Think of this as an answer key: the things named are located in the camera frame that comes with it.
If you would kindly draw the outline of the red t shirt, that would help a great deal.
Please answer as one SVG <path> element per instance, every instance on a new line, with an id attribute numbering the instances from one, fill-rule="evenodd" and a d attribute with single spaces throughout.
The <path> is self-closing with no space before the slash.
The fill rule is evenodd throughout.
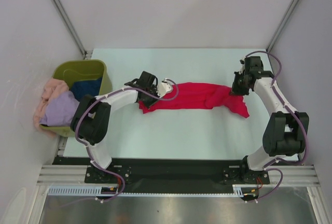
<path id="1" fill-rule="evenodd" d="M 151 107 L 146 107 L 139 102 L 139 109 L 144 114 L 155 110 L 179 110 L 179 109 L 205 109 L 226 107 L 232 113 L 243 118 L 250 115 L 243 96 L 232 95 L 231 88 L 212 83 L 186 82 L 177 85 L 178 95 L 171 101 L 158 101 Z"/>

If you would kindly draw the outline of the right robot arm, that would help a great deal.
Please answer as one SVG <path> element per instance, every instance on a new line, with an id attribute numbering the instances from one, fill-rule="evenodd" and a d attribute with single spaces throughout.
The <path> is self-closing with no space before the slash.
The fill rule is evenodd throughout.
<path id="1" fill-rule="evenodd" d="M 286 99 L 278 87 L 278 74 L 267 71 L 254 51 L 240 60 L 241 69 L 234 73 L 230 95 L 245 96 L 256 93 L 263 102 L 270 118 L 262 136 L 262 146 L 245 156 L 239 169 L 239 180 L 253 184 L 263 178 L 268 168 L 286 157 L 307 154 L 309 116 L 299 112 Z"/>

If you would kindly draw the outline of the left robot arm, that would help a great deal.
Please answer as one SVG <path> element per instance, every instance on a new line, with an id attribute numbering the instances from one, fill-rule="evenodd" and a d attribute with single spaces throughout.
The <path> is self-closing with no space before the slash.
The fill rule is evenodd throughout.
<path id="1" fill-rule="evenodd" d="M 125 83 L 119 90 L 98 96 L 86 95 L 80 100 L 70 128 L 76 140 L 84 145 L 92 165 L 98 168 L 96 175 L 101 181 L 107 183 L 115 176 L 115 170 L 109 166 L 112 157 L 104 141 L 111 114 L 137 102 L 157 102 L 157 85 L 157 77 L 143 71 L 139 78 Z"/>

